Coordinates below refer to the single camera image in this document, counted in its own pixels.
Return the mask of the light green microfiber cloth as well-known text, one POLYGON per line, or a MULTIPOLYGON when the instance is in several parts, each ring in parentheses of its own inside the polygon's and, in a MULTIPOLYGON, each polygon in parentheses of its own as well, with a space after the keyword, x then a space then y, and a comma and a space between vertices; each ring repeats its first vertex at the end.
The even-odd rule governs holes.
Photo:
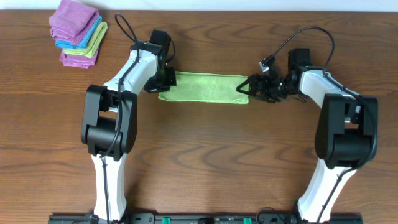
POLYGON ((215 73, 177 71, 176 85, 159 93, 158 99, 169 102, 228 103, 245 105, 249 97, 236 91, 247 77, 215 73))

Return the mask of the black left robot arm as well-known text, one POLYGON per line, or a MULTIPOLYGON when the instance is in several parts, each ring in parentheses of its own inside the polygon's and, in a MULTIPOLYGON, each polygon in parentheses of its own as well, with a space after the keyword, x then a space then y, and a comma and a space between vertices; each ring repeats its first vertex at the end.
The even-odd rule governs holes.
POLYGON ((137 97, 141 91, 160 93, 175 86, 167 56, 173 46, 166 31, 153 30, 149 41, 131 46, 128 61, 110 81, 86 90, 81 141, 96 172, 91 223, 121 223, 125 218, 125 164, 137 136, 137 97))

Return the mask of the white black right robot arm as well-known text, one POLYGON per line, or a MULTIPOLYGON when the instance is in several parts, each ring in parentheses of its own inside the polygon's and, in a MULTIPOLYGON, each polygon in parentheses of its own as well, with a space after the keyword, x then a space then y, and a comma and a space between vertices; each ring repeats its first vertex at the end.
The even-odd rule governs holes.
POLYGON ((298 95, 321 109, 315 134, 317 166, 287 222, 354 223, 354 217, 332 217, 331 209, 347 181, 376 154, 378 100, 349 90, 327 69, 314 66, 309 49, 289 51, 286 77, 278 75, 274 62, 274 55, 262 60, 262 73, 248 77, 236 91, 267 103, 298 95))

